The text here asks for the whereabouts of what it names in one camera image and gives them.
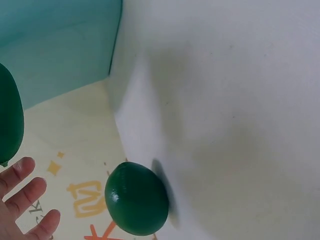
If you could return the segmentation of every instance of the hand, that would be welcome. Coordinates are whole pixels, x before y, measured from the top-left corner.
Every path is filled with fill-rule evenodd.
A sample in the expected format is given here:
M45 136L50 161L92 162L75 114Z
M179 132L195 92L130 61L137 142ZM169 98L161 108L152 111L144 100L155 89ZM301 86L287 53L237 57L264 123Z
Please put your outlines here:
M48 240L58 227L60 221L58 210L48 212L42 221L26 234L23 234L16 224L21 214L45 193L47 183L41 177L32 179L5 202L2 200L33 172L35 166L32 158L24 157L0 173L0 240Z

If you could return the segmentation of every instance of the finger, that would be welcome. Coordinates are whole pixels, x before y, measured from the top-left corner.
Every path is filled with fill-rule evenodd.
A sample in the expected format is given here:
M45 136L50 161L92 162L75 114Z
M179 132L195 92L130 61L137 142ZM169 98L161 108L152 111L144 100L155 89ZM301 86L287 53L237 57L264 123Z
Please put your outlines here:
M25 234L28 240L48 240L56 231L60 222L60 212L51 210L37 226Z
M19 218L46 191L47 183L41 177L35 177L15 195L5 201L5 205L14 220Z
M8 169L0 173L0 198L2 199L15 186L35 169L35 161L31 157L24 157Z

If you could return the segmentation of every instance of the orange star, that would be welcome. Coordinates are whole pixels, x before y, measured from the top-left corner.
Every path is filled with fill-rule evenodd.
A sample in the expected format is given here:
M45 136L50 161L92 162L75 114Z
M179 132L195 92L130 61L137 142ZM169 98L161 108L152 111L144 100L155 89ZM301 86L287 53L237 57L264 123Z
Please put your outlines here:
M53 175L57 176L57 173L59 170L62 168L61 165L55 163L54 161L51 160L49 167L47 168L47 171L52 173Z
M65 154L63 152L58 152L58 154L56 155L58 158L63 158L65 156Z

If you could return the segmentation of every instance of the green fruit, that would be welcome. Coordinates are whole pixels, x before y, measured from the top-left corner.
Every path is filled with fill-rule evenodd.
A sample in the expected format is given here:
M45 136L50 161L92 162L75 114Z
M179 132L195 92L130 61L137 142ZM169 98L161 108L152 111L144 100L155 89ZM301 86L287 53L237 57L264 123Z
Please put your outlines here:
M6 167L24 136L24 112L14 78L0 64L0 165Z
M114 222L136 236L154 234L166 222L169 200L162 181L148 168L123 162L105 186L105 201Z

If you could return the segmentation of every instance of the blue panel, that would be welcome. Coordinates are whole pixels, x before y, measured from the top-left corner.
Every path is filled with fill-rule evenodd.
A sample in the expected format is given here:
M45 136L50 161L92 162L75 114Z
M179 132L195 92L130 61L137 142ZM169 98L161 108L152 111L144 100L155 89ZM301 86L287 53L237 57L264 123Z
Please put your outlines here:
M24 108L108 76L122 0L0 3L0 62Z

